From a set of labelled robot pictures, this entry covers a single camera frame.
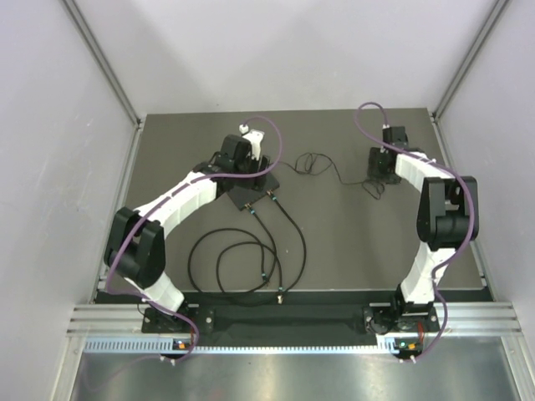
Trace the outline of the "dark grey network switch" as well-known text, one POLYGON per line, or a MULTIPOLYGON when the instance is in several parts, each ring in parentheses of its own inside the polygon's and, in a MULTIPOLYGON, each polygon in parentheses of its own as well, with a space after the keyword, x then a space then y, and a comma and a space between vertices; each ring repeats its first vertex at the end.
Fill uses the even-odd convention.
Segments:
POLYGON ((279 188, 279 186, 279 181, 275 175, 268 173, 265 176, 265 182, 263 183, 262 187, 259 187, 258 189, 248 189, 236 186, 230 190, 227 195, 234 206, 239 211, 243 211, 261 200, 263 197, 267 196, 269 191, 274 192, 279 188))

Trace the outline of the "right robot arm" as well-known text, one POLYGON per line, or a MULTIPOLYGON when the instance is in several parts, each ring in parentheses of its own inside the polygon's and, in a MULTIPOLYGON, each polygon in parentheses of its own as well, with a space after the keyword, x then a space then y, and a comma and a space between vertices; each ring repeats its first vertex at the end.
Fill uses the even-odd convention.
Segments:
POLYGON ((379 178, 404 180, 420 194, 416 233, 420 240, 412 267, 396 288, 378 324, 407 331, 431 317, 436 288, 450 259, 478 234, 477 181, 457 176, 409 147, 403 126, 382 129, 383 145, 369 153, 369 170, 379 178))

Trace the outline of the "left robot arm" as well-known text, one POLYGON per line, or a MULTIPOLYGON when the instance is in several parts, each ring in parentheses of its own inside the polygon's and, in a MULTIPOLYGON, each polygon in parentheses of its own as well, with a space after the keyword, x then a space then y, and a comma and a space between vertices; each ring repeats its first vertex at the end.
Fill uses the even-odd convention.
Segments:
POLYGON ((171 331, 189 323, 185 297, 166 275, 166 238, 187 217, 222 195, 265 183, 270 159, 262 154, 264 133, 251 130, 228 135, 220 150, 201 162, 163 195, 135 209, 116 211, 104 264, 124 278, 146 301, 162 310, 160 320, 171 331))

